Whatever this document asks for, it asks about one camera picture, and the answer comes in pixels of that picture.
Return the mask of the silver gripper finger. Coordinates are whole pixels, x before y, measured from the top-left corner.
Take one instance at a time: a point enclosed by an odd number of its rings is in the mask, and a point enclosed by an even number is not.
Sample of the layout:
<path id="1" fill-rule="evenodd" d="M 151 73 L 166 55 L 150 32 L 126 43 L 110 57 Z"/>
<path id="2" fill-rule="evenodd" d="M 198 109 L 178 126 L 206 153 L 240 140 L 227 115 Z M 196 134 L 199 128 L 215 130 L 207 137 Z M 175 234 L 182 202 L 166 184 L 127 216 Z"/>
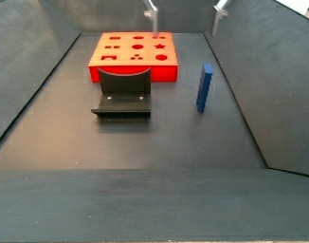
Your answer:
<path id="1" fill-rule="evenodd" d="M 155 6 L 152 0 L 143 0 L 147 10 L 144 11 L 144 16 L 152 21 L 152 32 L 154 36 L 159 35 L 159 8 Z"/>
<path id="2" fill-rule="evenodd" d="M 228 15 L 227 7 L 232 3 L 232 1 L 234 0 L 219 0 L 219 2 L 215 4 L 216 17 L 215 17 L 214 27 L 212 27 L 212 36 L 218 35 L 219 22 Z"/>

